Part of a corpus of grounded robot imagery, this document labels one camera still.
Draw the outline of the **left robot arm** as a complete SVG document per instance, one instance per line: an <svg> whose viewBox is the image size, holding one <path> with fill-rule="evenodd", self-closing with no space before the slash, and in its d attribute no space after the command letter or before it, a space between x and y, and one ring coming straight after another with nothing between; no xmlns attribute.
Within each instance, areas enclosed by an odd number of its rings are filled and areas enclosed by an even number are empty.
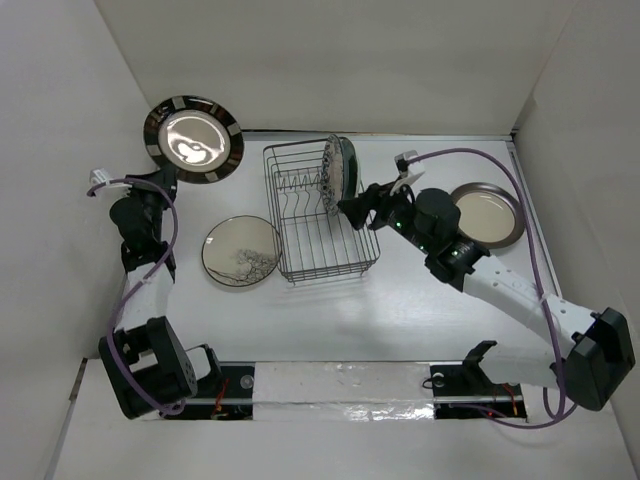
<svg viewBox="0 0 640 480"><path fill-rule="evenodd" d="M176 211L177 172L171 166L112 179L97 172L89 193L127 187L109 211L122 238L124 294L108 330L99 341L99 355L123 414L136 419L152 411L177 416L188 399L224 393L228 381L208 345L208 362L192 365L168 318L169 294L175 284L174 238L164 240L162 221Z"/></svg>

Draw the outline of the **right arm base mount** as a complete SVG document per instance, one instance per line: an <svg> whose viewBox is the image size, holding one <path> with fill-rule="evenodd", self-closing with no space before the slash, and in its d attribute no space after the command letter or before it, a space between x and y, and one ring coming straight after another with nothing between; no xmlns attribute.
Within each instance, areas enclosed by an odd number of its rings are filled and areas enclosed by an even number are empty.
<svg viewBox="0 0 640 480"><path fill-rule="evenodd" d="M431 364L421 387L432 394L437 420L527 419L520 385L469 380L461 363Z"/></svg>

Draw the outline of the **black rimmed patterned plate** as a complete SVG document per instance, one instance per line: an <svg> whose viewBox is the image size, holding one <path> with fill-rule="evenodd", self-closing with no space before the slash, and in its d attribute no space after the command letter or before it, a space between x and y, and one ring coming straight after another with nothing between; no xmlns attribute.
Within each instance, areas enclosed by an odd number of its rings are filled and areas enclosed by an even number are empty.
<svg viewBox="0 0 640 480"><path fill-rule="evenodd" d="M146 115L145 150L154 163L172 166L180 181L211 184L233 174L244 156L242 129L220 104L200 96L168 98Z"/></svg>

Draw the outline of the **brown rimmed cream plate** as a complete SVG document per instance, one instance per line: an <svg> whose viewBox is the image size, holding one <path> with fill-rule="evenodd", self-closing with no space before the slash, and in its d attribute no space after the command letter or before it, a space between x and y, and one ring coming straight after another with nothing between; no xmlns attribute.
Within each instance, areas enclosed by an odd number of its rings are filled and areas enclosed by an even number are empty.
<svg viewBox="0 0 640 480"><path fill-rule="evenodd" d="M522 206L501 187L471 182L454 189L451 197L461 213L459 231L489 250L510 247L524 234Z"/></svg>

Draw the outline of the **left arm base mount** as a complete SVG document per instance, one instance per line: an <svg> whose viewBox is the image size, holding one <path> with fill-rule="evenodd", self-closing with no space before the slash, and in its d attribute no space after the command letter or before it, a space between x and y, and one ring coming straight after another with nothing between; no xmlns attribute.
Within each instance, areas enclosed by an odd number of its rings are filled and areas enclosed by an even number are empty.
<svg viewBox="0 0 640 480"><path fill-rule="evenodd" d="M243 421L253 419L254 363L223 363L223 381L213 390L200 390L171 420Z"/></svg>

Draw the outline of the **blue floral plate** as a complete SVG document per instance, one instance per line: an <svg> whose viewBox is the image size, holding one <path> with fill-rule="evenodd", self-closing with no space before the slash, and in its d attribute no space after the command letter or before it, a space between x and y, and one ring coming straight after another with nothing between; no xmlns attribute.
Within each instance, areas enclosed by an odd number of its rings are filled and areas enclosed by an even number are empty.
<svg viewBox="0 0 640 480"><path fill-rule="evenodd" d="M320 189L326 213L339 213L338 202L346 198L349 161L342 139L331 134L325 143L321 164Z"/></svg>

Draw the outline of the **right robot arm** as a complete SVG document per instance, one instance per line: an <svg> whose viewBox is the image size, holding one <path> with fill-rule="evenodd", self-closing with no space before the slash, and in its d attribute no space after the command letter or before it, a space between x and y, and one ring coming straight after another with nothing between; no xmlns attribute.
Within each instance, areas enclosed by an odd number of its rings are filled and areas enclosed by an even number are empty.
<svg viewBox="0 0 640 480"><path fill-rule="evenodd" d="M462 381L474 393L499 383L556 388L590 411L600 411L635 365L626 318L575 305L515 273L478 242L458 230L460 211L437 188L419 194L404 185L370 185L338 203L355 229L390 227L425 255L440 282L497 308L546 341L551 350L528 356L483 340L463 361Z"/></svg>

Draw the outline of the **green glazed plate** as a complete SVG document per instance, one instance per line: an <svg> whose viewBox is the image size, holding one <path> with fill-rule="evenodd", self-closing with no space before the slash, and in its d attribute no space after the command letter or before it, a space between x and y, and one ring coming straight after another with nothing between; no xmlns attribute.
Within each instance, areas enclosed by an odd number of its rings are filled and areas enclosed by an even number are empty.
<svg viewBox="0 0 640 480"><path fill-rule="evenodd" d="M351 200L357 196L360 183L360 166L353 143L346 137L340 137L343 157L342 200Z"/></svg>

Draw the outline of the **cream tree pattern plate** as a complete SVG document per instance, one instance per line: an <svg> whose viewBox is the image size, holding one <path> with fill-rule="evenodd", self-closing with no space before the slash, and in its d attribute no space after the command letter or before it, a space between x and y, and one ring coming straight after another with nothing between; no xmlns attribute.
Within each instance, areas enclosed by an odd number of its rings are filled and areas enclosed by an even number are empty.
<svg viewBox="0 0 640 480"><path fill-rule="evenodd" d="M278 266L280 234L267 220L240 215L217 224L204 240L202 264L217 283L234 288L255 285Z"/></svg>

